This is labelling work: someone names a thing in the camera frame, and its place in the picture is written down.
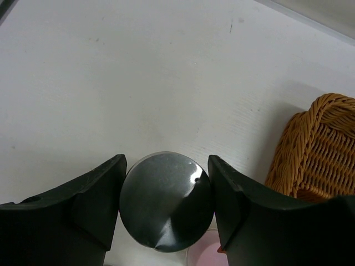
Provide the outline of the silver-lid white pellet jar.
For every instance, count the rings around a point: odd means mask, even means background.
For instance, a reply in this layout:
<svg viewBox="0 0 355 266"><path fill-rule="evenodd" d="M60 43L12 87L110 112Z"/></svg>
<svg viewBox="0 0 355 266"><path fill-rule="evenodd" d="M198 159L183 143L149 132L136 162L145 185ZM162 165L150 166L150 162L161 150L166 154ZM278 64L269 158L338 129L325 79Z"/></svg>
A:
<svg viewBox="0 0 355 266"><path fill-rule="evenodd" d="M119 213L139 244L173 253L196 243L209 228L215 201L210 178L193 159L157 152L128 171L119 198Z"/></svg>

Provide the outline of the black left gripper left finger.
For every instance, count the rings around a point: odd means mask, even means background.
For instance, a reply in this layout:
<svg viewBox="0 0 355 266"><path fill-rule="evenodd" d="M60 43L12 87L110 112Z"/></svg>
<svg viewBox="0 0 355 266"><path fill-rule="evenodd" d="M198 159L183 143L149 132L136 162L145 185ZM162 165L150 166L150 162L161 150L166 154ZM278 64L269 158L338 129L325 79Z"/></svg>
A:
<svg viewBox="0 0 355 266"><path fill-rule="evenodd" d="M20 203L1 205L2 265L103 265L127 168L116 155Z"/></svg>

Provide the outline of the pink-cap seasoning bottle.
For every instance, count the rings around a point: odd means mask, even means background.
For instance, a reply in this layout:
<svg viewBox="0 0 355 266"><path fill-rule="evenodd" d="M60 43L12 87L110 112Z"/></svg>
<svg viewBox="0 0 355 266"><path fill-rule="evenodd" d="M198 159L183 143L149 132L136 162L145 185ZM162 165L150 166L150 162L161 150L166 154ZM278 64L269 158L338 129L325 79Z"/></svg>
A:
<svg viewBox="0 0 355 266"><path fill-rule="evenodd" d="M220 238L217 229L209 229L186 253L188 266L228 265L227 255L220 250Z"/></svg>

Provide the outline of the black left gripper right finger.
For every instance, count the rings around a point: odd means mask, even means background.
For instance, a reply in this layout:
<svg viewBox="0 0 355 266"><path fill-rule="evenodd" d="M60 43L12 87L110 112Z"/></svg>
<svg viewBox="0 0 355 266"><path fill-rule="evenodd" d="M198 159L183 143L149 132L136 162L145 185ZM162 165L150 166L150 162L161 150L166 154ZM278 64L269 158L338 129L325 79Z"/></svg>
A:
<svg viewBox="0 0 355 266"><path fill-rule="evenodd" d="M310 203L208 160L221 249L229 265L353 265L354 197Z"/></svg>

